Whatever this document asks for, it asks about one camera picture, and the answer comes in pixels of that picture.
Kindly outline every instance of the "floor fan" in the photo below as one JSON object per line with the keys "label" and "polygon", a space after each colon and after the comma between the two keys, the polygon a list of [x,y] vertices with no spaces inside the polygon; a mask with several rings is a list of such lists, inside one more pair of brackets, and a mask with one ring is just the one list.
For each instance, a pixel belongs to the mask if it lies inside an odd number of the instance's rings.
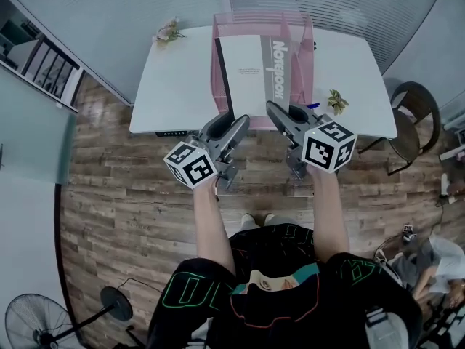
{"label": "floor fan", "polygon": [[22,294],[8,305],[5,329],[13,349],[81,348],[76,331],[109,313],[119,321],[132,318],[132,306],[116,288],[100,291],[103,308],[92,317],[73,326],[64,307],[40,294]]}

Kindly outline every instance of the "dark chair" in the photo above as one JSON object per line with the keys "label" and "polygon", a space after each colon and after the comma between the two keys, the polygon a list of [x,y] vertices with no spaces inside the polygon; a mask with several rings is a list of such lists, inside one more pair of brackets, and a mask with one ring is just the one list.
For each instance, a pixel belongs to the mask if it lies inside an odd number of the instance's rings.
{"label": "dark chair", "polygon": [[[407,164],[395,171],[388,171],[388,176],[408,168],[419,155],[431,150],[439,139],[441,133],[439,108],[428,89],[414,81],[407,81],[395,90],[391,98],[391,103],[398,95],[404,92],[407,93],[405,93],[399,105],[392,109],[395,126],[397,127],[397,137],[388,141],[396,154],[404,159]],[[411,121],[410,117],[399,111],[400,107],[404,107],[410,111],[415,118],[415,121]],[[433,132],[429,142],[421,148],[419,134],[416,131],[415,125],[425,119],[429,114],[432,114],[433,118]],[[385,138],[377,139],[358,153],[364,153],[377,143],[380,143],[382,140],[385,140]]]}

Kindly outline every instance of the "white notebook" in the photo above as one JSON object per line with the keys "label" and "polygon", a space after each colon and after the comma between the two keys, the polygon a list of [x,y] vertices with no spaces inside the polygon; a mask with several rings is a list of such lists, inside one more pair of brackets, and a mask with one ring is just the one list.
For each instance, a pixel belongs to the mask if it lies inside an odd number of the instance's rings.
{"label": "white notebook", "polygon": [[232,108],[236,118],[266,116],[267,101],[284,110],[291,94],[291,41],[277,36],[220,38]]}

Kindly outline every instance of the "small plant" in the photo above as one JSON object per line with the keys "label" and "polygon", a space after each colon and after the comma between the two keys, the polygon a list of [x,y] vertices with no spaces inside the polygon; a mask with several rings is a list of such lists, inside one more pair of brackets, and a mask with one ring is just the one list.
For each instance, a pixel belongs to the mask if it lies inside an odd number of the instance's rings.
{"label": "small plant", "polygon": [[168,44],[170,41],[176,40],[177,38],[184,38],[185,36],[182,35],[177,28],[178,22],[178,17],[174,17],[166,22],[152,38],[153,42],[164,45]]}
{"label": "small plant", "polygon": [[328,106],[333,106],[334,115],[339,115],[344,111],[345,107],[349,105],[349,103],[341,97],[341,93],[336,91],[335,89],[330,89],[331,97],[328,98]]}

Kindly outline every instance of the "white table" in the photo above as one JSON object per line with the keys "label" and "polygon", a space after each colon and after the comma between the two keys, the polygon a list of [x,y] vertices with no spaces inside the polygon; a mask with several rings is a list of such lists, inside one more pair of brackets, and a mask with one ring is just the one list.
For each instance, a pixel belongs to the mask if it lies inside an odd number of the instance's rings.
{"label": "white table", "polygon": [[[314,29],[313,103],[358,135],[395,138],[389,97],[368,43],[361,38]],[[211,26],[183,30],[186,37],[164,48],[152,45],[139,84],[130,131],[150,133],[201,129],[218,114],[211,95]],[[335,116],[329,89],[349,106]]]}

